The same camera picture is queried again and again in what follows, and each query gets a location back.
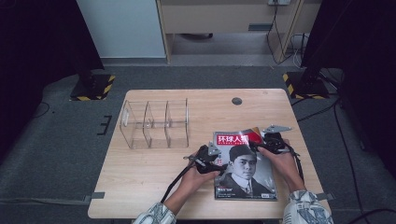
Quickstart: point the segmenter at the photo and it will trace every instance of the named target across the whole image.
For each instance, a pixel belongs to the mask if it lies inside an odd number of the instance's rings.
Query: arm
[[[219,172],[211,172],[201,175],[195,166],[183,175],[175,192],[162,203],[155,203],[146,212],[139,215],[134,224],[174,224],[176,215],[184,203],[195,193],[206,181],[214,179]]]
[[[289,152],[273,154],[263,147],[258,147],[258,150],[271,161],[288,185],[290,202],[283,213],[284,224],[333,223],[329,211],[319,203],[314,193],[306,189]]]

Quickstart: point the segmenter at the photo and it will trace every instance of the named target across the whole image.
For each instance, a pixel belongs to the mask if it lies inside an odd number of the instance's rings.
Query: clear acrylic organizer
[[[125,101],[120,130],[129,148],[188,147],[188,101]]]

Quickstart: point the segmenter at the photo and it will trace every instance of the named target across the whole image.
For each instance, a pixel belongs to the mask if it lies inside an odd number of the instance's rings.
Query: gray carpet floor
[[[293,66],[114,66],[96,74],[115,75],[102,101],[69,101],[77,76],[48,85],[41,104],[19,141],[0,166],[0,199],[39,198],[82,201],[94,191],[125,93],[142,89],[286,89],[282,75]],[[337,99],[290,99],[297,119],[326,108]],[[326,192],[335,223],[361,214],[350,159],[364,211],[396,209],[396,181],[373,152],[361,150],[346,112],[335,107],[299,122]],[[112,116],[106,135],[101,123]],[[339,120],[347,150],[337,128]],[[130,223],[90,219],[88,205],[0,203],[0,223]],[[396,214],[379,213],[370,223],[394,223]]]

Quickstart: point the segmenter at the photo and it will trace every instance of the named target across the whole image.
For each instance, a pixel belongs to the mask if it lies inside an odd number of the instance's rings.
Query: white cabinet
[[[77,0],[101,58],[165,58],[155,0]]]

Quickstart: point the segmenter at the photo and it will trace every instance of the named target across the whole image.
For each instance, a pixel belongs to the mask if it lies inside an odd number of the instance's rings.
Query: magazine cover
[[[271,162],[248,146],[248,140],[262,142],[258,128],[241,132],[214,132],[214,146],[220,151],[216,165],[228,164],[223,175],[215,178],[217,200],[277,199]]]

